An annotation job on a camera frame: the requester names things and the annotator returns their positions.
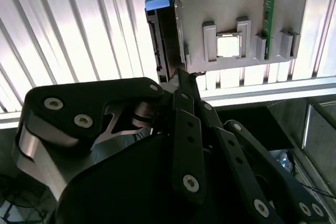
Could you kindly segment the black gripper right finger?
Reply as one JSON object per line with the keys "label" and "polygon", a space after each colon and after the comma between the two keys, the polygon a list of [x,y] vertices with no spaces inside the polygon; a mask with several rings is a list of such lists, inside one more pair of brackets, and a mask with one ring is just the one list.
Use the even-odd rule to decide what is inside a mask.
{"label": "black gripper right finger", "polygon": [[214,147],[229,167],[239,200],[236,223],[328,223],[323,206],[241,124],[222,124],[215,109],[200,99],[196,77],[189,82]]}

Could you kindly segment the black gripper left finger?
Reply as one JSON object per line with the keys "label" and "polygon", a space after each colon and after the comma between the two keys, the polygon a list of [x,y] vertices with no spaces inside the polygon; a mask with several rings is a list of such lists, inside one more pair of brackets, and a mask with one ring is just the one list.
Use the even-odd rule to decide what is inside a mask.
{"label": "black gripper left finger", "polygon": [[202,204],[201,122],[189,77],[179,69],[163,85],[142,77],[30,90],[16,137],[20,168],[42,180],[59,203],[80,173],[147,137],[168,136],[172,187],[188,202]]}

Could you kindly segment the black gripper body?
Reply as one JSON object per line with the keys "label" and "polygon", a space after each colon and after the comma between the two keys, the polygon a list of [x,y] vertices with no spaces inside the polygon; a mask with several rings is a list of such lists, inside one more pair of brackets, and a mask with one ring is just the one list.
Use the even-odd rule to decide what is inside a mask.
{"label": "black gripper body", "polygon": [[206,198],[172,187],[173,140],[150,136],[77,175],[56,209],[57,223],[251,223],[228,168],[202,150]]}

